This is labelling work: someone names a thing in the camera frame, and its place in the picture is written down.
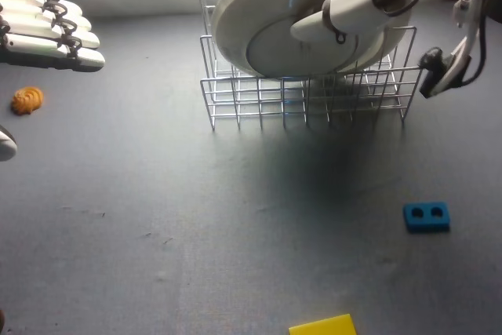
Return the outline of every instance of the metal wire rack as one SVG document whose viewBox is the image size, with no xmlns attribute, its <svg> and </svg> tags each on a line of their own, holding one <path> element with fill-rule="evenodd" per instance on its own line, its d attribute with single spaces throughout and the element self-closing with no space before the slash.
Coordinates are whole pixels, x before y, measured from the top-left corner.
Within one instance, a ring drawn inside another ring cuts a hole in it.
<svg viewBox="0 0 502 335">
<path fill-rule="evenodd" d="M 371 67 L 349 75 L 330 74 L 308 78 L 259 78 L 249 76 L 228 63 L 219 53 L 211 35 L 211 16 L 218 0 L 200 0 L 205 34 L 200 38 L 206 77 L 200 81 L 202 95 L 213 130 L 216 120 L 233 118 L 238 127 L 243 118 L 264 119 L 302 116 L 306 124 L 316 115 L 331 125 L 338 115 L 353 122 L 357 113 L 398 111 L 404 122 L 420 81 L 421 69 L 408 67 L 417 34 L 415 27 L 388 29 L 403 33 L 401 42 Z"/>
</svg>

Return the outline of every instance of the yellow object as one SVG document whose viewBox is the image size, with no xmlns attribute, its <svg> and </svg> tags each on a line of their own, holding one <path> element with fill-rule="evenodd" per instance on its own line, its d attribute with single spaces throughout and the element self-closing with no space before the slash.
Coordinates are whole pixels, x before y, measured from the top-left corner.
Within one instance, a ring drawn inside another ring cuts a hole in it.
<svg viewBox="0 0 502 335">
<path fill-rule="evenodd" d="M 44 93 L 39 88 L 27 86 L 16 91 L 11 103 L 11 108 L 17 115 L 31 114 L 42 106 Z"/>
<path fill-rule="evenodd" d="M 350 314 L 289 328 L 289 335 L 356 335 Z"/>
</svg>

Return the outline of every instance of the gray fabric surface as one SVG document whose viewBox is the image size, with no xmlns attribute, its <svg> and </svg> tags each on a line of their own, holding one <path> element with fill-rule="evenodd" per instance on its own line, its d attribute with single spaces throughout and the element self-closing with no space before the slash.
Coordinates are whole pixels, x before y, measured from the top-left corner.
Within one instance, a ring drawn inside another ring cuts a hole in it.
<svg viewBox="0 0 502 335">
<path fill-rule="evenodd" d="M 420 7 L 417 57 L 458 43 Z M 198 16 L 96 25 L 96 74 L 2 65 L 0 307 L 13 334 L 286 334 L 351 313 L 359 335 L 500 333 L 502 27 L 472 86 L 416 97 L 406 126 L 220 122 L 200 95 Z M 9 98 L 39 86 L 44 106 Z M 405 202 L 449 204 L 409 235 Z"/>
</svg>

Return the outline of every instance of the blue block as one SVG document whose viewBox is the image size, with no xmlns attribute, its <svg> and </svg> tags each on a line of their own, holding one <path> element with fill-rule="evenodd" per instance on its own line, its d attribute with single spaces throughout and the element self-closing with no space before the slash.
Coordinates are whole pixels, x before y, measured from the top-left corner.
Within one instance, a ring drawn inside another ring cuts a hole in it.
<svg viewBox="0 0 502 335">
<path fill-rule="evenodd" d="M 409 203 L 402 207 L 411 232 L 448 231 L 449 214 L 444 202 Z"/>
</svg>

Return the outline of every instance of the yellow block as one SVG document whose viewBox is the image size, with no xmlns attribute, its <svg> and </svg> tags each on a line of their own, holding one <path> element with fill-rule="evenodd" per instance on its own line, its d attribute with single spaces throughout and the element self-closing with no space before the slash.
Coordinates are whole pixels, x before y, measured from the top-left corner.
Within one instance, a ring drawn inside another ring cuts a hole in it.
<svg viewBox="0 0 502 335">
<path fill-rule="evenodd" d="M 289 328 L 289 335 L 356 335 L 350 314 Z"/>
</svg>

